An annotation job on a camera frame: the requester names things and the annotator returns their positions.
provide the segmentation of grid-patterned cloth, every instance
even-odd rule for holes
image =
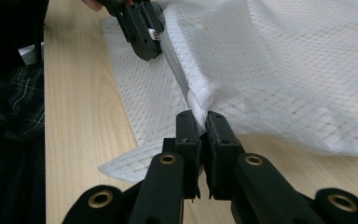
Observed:
[[[32,139],[44,131],[44,69],[36,63],[15,69],[0,82],[0,126],[16,141]]]
[[[168,37],[163,53],[173,73],[160,57],[139,62],[119,26],[103,23],[139,145],[152,132],[153,139],[174,135],[172,102],[186,90],[182,97],[201,127],[211,110],[235,134],[268,133],[313,151],[358,156],[358,1],[175,0],[164,17],[161,45]],[[155,124],[169,124],[166,135]],[[109,164],[115,171],[126,162]]]

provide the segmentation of plaid shirt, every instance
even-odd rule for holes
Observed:
[[[27,141],[45,129],[42,63],[22,66],[0,82],[0,126],[5,137]]]

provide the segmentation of black clamp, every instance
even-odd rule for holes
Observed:
[[[298,193],[272,165],[246,153],[225,117],[210,112],[198,137],[191,111],[176,117],[176,138],[166,138],[145,179],[121,192],[110,186],[87,190],[63,223],[182,223],[183,200],[200,196],[205,165],[210,198],[231,201],[236,223],[358,223],[358,198],[321,189],[312,200]]]
[[[162,9],[157,2],[135,0],[126,6],[124,0],[97,0],[106,7],[109,14],[116,17],[121,30],[130,42],[133,51],[145,61],[159,56],[160,35],[164,31]]]

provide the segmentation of white mesh fabric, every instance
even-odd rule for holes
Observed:
[[[235,133],[358,156],[358,1],[174,0],[164,16],[201,126],[212,110]],[[174,136],[174,114],[186,107],[167,63],[129,56],[130,44],[105,34],[139,144]]]
[[[121,99],[139,146],[174,137],[176,114],[187,110],[180,88],[162,55],[139,59],[116,19],[103,20],[103,34]]]

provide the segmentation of light wood surface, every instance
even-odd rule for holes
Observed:
[[[136,147],[103,41],[100,19],[80,0],[50,0],[45,28],[47,223],[61,223],[96,185],[127,189],[97,167]],[[358,196],[358,158],[323,156],[263,134],[239,136],[245,149],[270,159],[300,192],[320,188]],[[233,223],[229,202],[185,203],[185,223]]]

